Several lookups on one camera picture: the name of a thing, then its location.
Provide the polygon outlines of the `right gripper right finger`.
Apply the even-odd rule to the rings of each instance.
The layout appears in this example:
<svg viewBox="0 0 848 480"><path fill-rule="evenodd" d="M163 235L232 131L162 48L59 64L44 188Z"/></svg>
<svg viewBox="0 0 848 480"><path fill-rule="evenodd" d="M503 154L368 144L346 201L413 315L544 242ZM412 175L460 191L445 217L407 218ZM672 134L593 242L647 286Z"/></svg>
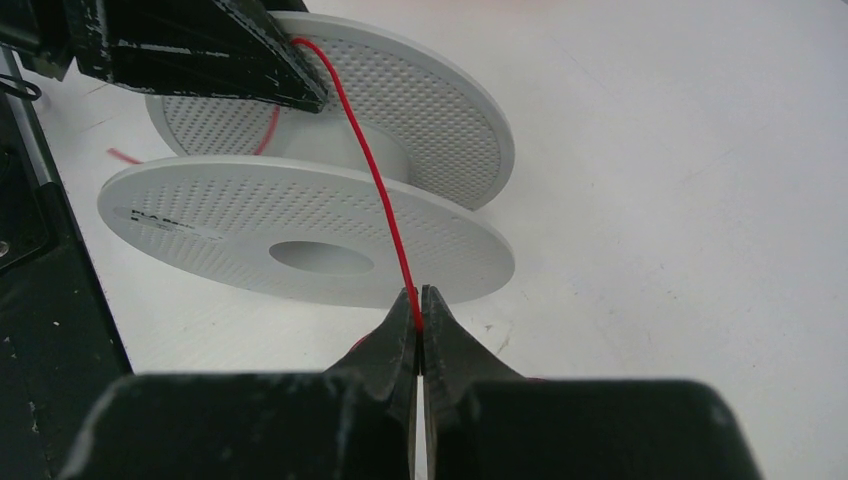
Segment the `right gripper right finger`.
<svg viewBox="0 0 848 480"><path fill-rule="evenodd" d="M513 370L425 286L432 479L757 479L732 410L683 379L538 379Z"/></svg>

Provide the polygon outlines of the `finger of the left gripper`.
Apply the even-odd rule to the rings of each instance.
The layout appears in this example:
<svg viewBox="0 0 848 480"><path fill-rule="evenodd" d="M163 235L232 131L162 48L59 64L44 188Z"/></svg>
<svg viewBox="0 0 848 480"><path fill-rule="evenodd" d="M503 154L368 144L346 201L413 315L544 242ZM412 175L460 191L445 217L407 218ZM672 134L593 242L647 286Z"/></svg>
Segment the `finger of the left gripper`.
<svg viewBox="0 0 848 480"><path fill-rule="evenodd" d="M302 1L66 1L79 71L160 96L255 100L319 113L328 91L274 18Z"/></svg>

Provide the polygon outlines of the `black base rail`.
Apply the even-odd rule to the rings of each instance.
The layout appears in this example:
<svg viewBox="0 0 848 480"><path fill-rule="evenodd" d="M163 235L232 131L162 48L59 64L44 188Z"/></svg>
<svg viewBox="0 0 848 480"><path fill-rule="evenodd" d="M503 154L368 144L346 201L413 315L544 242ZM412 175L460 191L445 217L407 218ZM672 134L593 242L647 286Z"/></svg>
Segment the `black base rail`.
<svg viewBox="0 0 848 480"><path fill-rule="evenodd" d="M55 479L131 366L21 70L1 52L1 475Z"/></svg>

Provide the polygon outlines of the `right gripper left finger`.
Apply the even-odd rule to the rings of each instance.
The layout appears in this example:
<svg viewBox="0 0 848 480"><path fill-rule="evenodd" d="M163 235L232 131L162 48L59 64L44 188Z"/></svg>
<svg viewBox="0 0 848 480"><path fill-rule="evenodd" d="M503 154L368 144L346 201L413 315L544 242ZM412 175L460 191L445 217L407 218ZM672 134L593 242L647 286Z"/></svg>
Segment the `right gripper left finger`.
<svg viewBox="0 0 848 480"><path fill-rule="evenodd" d="M401 293L319 372L125 376L87 415L64 479L411 479L417 334Z"/></svg>

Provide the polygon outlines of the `white perforated spool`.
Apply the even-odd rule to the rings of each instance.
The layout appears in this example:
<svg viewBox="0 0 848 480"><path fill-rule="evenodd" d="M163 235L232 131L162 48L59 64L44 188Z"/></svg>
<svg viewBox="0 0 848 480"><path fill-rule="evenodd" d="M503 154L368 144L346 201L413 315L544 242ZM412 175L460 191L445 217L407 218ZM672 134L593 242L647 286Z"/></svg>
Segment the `white perforated spool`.
<svg viewBox="0 0 848 480"><path fill-rule="evenodd" d="M318 113L257 101L145 99L173 156L102 187L120 239L179 270L240 289L384 308L403 287L383 205L346 111L373 151L413 278L450 301L512 278L503 236L479 215L507 184L515 146L494 98L442 55L375 26L278 12L308 41L329 89Z"/></svg>

